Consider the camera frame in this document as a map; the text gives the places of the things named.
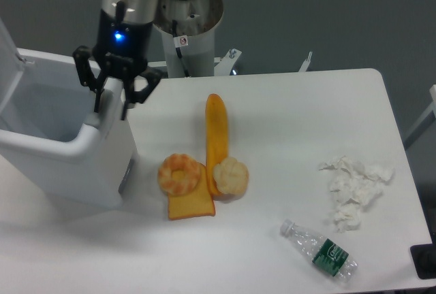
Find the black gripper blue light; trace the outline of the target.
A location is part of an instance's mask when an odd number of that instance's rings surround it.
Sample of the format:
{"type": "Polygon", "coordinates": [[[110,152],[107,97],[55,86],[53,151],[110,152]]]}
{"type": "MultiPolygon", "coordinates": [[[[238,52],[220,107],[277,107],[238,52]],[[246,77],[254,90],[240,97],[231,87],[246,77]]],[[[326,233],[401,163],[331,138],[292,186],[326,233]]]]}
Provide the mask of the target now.
{"type": "Polygon", "coordinates": [[[125,101],[121,120],[126,119],[127,111],[131,106],[144,103],[160,83],[161,71],[147,67],[147,50],[152,26],[151,22],[132,24],[123,21],[118,24],[115,17],[102,10],[94,48],[79,46],[73,52],[80,84],[95,93],[95,113],[99,113],[100,110],[104,92],[104,75],[123,81],[125,101]],[[92,72],[89,62],[92,54],[104,75],[100,73],[95,77],[92,72]],[[139,91],[135,89],[135,80],[138,76],[147,82],[147,85],[139,91]]]}

